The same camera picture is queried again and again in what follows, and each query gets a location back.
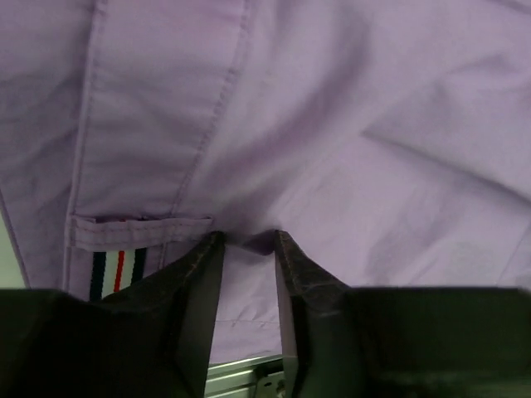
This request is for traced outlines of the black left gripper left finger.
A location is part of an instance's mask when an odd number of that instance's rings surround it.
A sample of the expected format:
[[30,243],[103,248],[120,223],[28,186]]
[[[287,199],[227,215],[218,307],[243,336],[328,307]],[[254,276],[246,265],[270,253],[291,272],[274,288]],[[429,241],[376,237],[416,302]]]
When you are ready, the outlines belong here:
[[225,237],[95,302],[59,290],[1,292],[4,397],[201,397]]

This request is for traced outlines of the purple trousers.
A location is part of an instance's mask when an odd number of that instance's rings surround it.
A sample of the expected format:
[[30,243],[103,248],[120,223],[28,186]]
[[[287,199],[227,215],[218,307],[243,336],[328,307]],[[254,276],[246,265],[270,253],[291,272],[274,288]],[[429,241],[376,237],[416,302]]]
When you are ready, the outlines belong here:
[[353,286],[530,285],[527,1],[4,1],[1,211],[81,298],[227,236],[213,362],[280,350],[272,233]]

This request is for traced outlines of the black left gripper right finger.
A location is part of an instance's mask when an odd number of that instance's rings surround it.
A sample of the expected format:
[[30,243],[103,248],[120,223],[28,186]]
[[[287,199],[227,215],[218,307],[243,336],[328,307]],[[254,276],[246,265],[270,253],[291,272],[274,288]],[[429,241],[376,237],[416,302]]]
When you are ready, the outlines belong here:
[[274,235],[288,397],[527,397],[530,294],[354,288]]

